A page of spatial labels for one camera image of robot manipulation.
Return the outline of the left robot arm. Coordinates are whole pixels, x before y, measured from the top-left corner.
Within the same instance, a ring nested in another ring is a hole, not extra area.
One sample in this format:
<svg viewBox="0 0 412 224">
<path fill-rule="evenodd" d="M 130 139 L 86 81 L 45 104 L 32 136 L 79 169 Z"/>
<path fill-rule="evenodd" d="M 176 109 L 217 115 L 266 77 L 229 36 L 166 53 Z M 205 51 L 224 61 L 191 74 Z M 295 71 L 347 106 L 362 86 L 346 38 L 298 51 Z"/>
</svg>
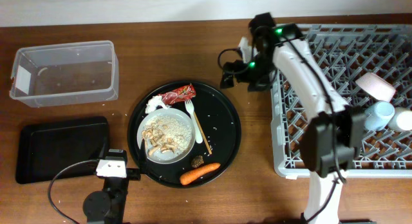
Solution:
<svg viewBox="0 0 412 224">
<path fill-rule="evenodd" d="M 89 194 L 83 203 L 87 223 L 122 223 L 130 181 L 139 181 L 146 173 L 147 147 L 142 142 L 136 168 L 128 168 L 127 153 L 104 147 L 97 158 L 96 176 L 103 179 L 103 189 Z"/>
</svg>

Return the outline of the orange carrot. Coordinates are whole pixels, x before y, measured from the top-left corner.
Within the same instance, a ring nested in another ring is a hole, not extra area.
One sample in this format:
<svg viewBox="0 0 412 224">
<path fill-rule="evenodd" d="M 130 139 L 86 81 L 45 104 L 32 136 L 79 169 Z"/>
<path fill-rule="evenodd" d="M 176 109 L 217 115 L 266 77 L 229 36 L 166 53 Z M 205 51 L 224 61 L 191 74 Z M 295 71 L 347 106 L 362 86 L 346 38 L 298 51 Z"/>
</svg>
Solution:
<svg viewBox="0 0 412 224">
<path fill-rule="evenodd" d="M 210 163 L 208 165 L 204 165 L 197 169 L 191 170 L 189 172 L 184 173 L 180 176 L 180 183 L 182 185 L 188 185 L 193 181 L 197 180 L 198 178 L 202 177 L 203 175 L 215 171 L 216 169 L 220 168 L 219 163 Z"/>
</svg>

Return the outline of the brown walnut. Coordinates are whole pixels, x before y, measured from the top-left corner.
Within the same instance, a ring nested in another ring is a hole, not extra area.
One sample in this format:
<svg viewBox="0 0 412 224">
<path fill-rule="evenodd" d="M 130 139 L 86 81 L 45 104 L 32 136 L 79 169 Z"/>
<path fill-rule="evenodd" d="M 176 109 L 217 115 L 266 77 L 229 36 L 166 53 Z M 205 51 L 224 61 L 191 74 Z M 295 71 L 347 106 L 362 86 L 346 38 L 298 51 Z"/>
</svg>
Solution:
<svg viewBox="0 0 412 224">
<path fill-rule="evenodd" d="M 204 164 L 203 161 L 203 156 L 199 155 L 199 156 L 195 156 L 192 161 L 191 161 L 191 167 L 192 168 L 198 168 L 200 167 L 202 164 Z"/>
</svg>

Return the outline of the rice and peanut shells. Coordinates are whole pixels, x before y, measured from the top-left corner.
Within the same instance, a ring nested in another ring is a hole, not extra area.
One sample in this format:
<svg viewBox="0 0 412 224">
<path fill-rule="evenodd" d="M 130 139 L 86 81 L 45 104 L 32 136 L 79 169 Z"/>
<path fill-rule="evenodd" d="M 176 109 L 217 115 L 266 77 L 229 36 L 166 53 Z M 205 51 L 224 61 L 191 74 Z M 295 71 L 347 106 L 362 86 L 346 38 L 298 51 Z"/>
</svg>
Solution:
<svg viewBox="0 0 412 224">
<path fill-rule="evenodd" d="M 142 139 L 145 139 L 149 156 L 155 153 L 172 153 L 178 156 L 192 146 L 191 127 L 167 115 L 157 115 L 149 119 L 141 135 Z"/>
</svg>

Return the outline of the grey plate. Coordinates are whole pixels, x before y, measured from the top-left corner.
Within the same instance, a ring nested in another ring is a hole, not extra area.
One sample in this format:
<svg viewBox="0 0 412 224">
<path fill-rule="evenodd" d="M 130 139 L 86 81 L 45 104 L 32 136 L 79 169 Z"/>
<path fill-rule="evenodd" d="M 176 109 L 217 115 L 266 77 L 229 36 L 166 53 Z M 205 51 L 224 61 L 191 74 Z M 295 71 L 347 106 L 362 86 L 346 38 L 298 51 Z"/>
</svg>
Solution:
<svg viewBox="0 0 412 224">
<path fill-rule="evenodd" d="M 189 116 L 179 109 L 157 109 L 141 121 L 136 140 L 148 160 L 160 164 L 175 163 L 194 146 L 194 126 Z"/>
</svg>

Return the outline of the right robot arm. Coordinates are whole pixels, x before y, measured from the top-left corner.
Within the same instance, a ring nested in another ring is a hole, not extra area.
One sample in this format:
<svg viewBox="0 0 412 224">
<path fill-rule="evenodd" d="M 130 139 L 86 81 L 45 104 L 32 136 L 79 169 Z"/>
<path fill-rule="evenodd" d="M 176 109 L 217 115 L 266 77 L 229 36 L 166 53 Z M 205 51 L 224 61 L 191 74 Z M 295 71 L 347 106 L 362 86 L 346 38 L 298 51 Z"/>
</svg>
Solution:
<svg viewBox="0 0 412 224">
<path fill-rule="evenodd" d="M 252 42 L 242 39 L 239 59 L 219 62 L 222 89 L 246 82 L 249 91 L 266 91 L 280 71 L 304 108 L 308 125 L 299 142 L 310 171 L 308 203 L 301 223 L 339 223 L 338 209 L 346 171 L 360 155 L 365 114 L 351 106 L 331 85 L 313 58 L 309 43 L 295 23 L 278 25 L 270 13 L 248 24 Z"/>
</svg>

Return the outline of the white cup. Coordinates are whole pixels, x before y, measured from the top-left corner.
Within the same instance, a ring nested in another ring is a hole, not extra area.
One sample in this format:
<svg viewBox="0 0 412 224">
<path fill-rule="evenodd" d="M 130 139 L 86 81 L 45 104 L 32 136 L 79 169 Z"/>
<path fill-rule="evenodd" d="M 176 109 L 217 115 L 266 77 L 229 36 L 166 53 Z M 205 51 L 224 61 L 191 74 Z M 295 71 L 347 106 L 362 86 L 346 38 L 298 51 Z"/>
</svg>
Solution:
<svg viewBox="0 0 412 224">
<path fill-rule="evenodd" d="M 410 131 L 412 129 L 412 111 L 396 107 L 395 114 L 388 122 L 388 127 L 394 131 Z"/>
</svg>

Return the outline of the pink bowl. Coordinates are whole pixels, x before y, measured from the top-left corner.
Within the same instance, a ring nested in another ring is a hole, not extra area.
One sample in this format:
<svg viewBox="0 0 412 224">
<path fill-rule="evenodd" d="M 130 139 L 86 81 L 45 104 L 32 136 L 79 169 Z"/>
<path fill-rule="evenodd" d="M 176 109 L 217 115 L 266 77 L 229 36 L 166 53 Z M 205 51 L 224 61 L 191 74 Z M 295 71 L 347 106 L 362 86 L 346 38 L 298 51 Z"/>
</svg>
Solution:
<svg viewBox="0 0 412 224">
<path fill-rule="evenodd" d="M 396 89 L 384 79 L 374 73 L 365 73 L 355 83 L 373 98 L 390 102 Z"/>
</svg>

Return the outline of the light blue cup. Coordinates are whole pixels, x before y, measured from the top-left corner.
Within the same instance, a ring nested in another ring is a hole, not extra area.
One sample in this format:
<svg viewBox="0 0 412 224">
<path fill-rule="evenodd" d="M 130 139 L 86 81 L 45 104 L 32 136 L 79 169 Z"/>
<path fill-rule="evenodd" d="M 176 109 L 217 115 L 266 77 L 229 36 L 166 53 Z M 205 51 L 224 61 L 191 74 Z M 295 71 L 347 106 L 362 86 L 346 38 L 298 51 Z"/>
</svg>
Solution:
<svg viewBox="0 0 412 224">
<path fill-rule="evenodd" d="M 395 115 L 395 108 L 389 102 L 379 101 L 367 108 L 365 115 L 364 128 L 369 131 L 380 131 Z"/>
</svg>

